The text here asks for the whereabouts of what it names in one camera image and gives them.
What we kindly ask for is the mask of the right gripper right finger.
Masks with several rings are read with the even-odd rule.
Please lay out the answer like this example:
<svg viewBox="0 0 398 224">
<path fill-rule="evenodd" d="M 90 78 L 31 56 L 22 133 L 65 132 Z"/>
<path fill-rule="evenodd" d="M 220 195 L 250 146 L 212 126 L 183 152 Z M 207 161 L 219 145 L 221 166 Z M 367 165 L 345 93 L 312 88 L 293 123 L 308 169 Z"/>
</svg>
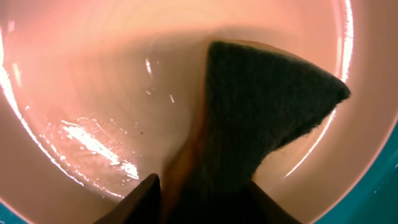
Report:
<svg viewBox="0 0 398 224">
<path fill-rule="evenodd" d="M 261 211 L 266 223 L 271 224 L 302 224 L 288 212 L 286 212 L 278 203 L 268 196 L 254 181 L 248 185 L 248 191 L 251 198 Z"/>
</svg>

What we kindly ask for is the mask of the green yellow sponge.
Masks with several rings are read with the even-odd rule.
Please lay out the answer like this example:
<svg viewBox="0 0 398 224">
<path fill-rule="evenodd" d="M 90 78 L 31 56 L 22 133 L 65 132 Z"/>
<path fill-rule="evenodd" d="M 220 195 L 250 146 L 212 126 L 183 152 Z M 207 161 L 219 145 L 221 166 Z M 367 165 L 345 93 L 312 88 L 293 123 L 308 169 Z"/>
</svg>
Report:
<svg viewBox="0 0 398 224">
<path fill-rule="evenodd" d="M 164 171 L 162 223 L 266 223 L 248 185 L 264 158 L 310 133 L 349 88 L 283 50 L 206 45 L 195 124 Z"/>
</svg>

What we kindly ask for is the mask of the yellow plate with stain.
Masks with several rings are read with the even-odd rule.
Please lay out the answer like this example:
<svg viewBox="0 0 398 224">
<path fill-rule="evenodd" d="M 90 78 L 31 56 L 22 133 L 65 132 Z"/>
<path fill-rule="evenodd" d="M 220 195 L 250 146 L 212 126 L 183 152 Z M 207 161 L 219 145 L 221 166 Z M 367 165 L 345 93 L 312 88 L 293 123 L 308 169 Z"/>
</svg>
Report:
<svg viewBox="0 0 398 224">
<path fill-rule="evenodd" d="M 209 37 L 291 52 L 351 96 L 254 179 L 313 223 L 397 124 L 396 1 L 2 1 L 1 203 L 29 223 L 92 223 L 160 173 L 192 126 Z"/>
</svg>

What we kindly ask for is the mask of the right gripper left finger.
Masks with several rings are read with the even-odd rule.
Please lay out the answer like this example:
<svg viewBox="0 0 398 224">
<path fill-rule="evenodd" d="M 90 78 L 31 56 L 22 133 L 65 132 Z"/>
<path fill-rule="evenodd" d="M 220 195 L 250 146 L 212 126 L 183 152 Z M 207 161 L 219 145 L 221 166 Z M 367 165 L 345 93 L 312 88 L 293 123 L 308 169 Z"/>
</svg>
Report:
<svg viewBox="0 0 398 224">
<path fill-rule="evenodd" d="M 94 224 L 159 224 L 160 200 L 159 176 L 150 174 Z"/>
</svg>

